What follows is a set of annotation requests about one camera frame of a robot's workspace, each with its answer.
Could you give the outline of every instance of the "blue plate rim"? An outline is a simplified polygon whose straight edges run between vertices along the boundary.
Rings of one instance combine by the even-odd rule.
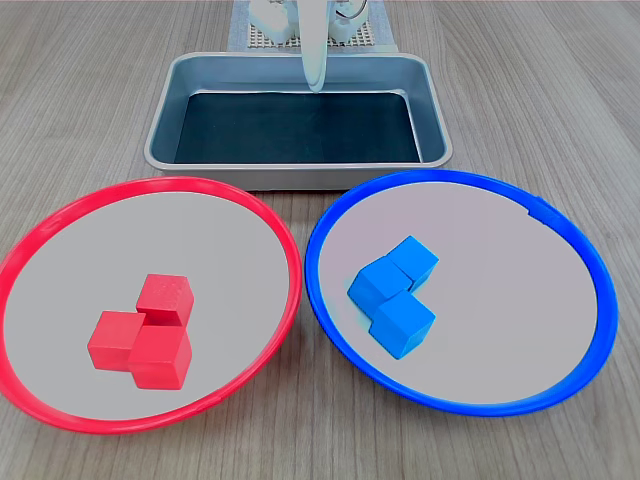
[[[529,209],[531,216],[538,218],[563,237],[582,258],[591,274],[596,291],[598,306],[596,329],[589,349],[580,363],[553,387],[532,397],[500,404],[464,404],[431,397],[407,388],[377,370],[351,348],[335,327],[324,304],[318,279],[318,261],[327,235],[344,213],[365,198],[389,188],[423,182],[469,185],[509,198]],[[369,180],[349,190],[327,209],[313,229],[307,245],[304,272],[307,295],[320,326],[351,363],[375,382],[411,401],[459,415],[480,417],[524,415],[565,401],[581,391],[600,373],[613,350],[618,329],[618,302],[613,280],[599,253],[580,229],[542,198],[500,180],[469,172],[403,171]]]

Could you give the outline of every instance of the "wooden table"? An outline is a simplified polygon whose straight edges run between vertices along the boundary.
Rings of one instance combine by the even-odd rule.
[[[281,351],[179,425],[90,437],[0,400],[2,479],[640,478],[640,4],[390,2],[432,68],[454,157],[541,195],[590,237],[620,302],[583,392],[510,419],[445,415],[355,370],[306,297]],[[171,60],[224,50],[231,3],[0,3],[0,254],[81,195],[156,175],[142,145]],[[336,194],[261,195],[301,251]]]

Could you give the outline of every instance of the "stack of red cubes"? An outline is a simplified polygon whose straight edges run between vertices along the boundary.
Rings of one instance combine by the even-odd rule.
[[[180,390],[191,364],[193,303],[186,277],[148,275],[137,313],[102,313],[88,345],[94,367],[130,372],[138,388]]]

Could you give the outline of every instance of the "stack of blue cubes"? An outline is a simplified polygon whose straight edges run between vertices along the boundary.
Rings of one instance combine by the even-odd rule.
[[[394,358],[401,359],[429,333],[435,315],[413,293],[438,263],[413,236],[364,267],[347,295],[371,320],[369,334]]]

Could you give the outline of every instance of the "tray rim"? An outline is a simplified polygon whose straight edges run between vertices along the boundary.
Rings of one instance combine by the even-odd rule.
[[[218,390],[183,407],[130,420],[97,420],[57,410],[39,400],[20,381],[9,361],[4,334],[7,301],[13,285],[31,257],[53,236],[73,222],[112,203],[140,195],[166,192],[198,193],[239,204],[260,217],[276,234],[289,270],[289,291],[275,332],[256,359]],[[221,403],[241,389],[275,355],[289,334],[302,296],[302,261],[293,234],[284,221],[260,199],[239,188],[199,177],[152,177],[103,188],[49,215],[25,235],[0,264],[0,392],[27,415],[53,427],[78,433],[115,435],[152,430],[185,420]]]
[[[390,188],[428,182],[469,185],[519,203],[529,210],[532,217],[569,243],[585,263],[596,292],[596,329],[587,353],[580,363],[554,386],[531,397],[508,403],[479,405],[439,399],[408,388],[380,372],[360,357],[335,327],[324,304],[318,279],[318,260],[331,228],[344,213],[369,196]],[[613,351],[618,329],[618,302],[613,280],[600,254],[576,225],[544,199],[500,180],[455,170],[405,171],[375,178],[351,189],[327,209],[311,233],[305,257],[305,283],[309,301],[320,326],[334,346],[375,382],[426,407],[473,417],[508,417],[534,413],[557,405],[585,388],[604,368]]]
[[[156,158],[151,153],[151,145],[155,139],[155,135],[157,133],[158,124],[160,123],[160,117],[162,115],[163,106],[167,98],[167,93],[169,91],[169,87],[171,85],[171,81],[173,79],[173,75],[177,66],[185,60],[189,60],[196,57],[223,57],[223,58],[233,58],[233,57],[243,57],[243,58],[300,58],[302,61],[302,54],[300,53],[278,53],[278,52],[191,52],[180,55],[175,58],[171,64],[169,65],[169,70],[164,82],[164,86],[162,88],[162,93],[158,100],[158,104],[155,109],[155,113],[153,115],[153,120],[151,121],[151,126],[149,128],[149,132],[147,135],[147,139],[144,144],[143,153],[145,161],[151,165],[153,168],[167,173],[178,173],[185,172],[187,175],[189,173],[196,172],[271,172],[271,171],[282,171],[282,172],[295,172],[295,171],[304,171],[304,172],[313,172],[313,171],[342,171],[342,170],[364,170],[364,171],[383,171],[388,170],[390,167],[388,163],[341,163],[341,164],[314,164],[314,163],[298,163],[298,164],[281,164],[281,163],[270,163],[270,164],[259,164],[259,163],[251,163],[251,164],[230,164],[230,163],[210,163],[210,164],[194,164],[194,163],[164,163],[156,160]],[[442,113],[442,109],[440,107],[440,102],[438,101],[437,92],[435,89],[435,85],[433,82],[433,78],[431,76],[431,72],[429,70],[429,66],[427,63],[421,59],[420,57],[407,53],[395,53],[395,52],[380,52],[380,53],[330,53],[327,55],[327,59],[335,58],[335,57],[349,57],[349,58],[380,58],[380,57],[391,57],[391,58],[404,58],[406,60],[411,60],[413,62],[418,63],[425,74],[425,78],[427,79],[427,83],[429,85],[429,90],[431,92],[433,106],[436,113],[436,117],[438,118],[438,126],[440,127],[440,133],[442,136],[442,140],[444,143],[444,152],[442,156],[433,162],[428,163],[394,163],[392,167],[398,170],[406,170],[406,169],[431,169],[444,165],[448,162],[453,156],[453,149],[451,147],[451,138],[449,136],[449,132],[447,130],[446,124],[444,122],[444,116]],[[415,138],[414,132],[414,141],[416,142],[418,148],[418,139]]]

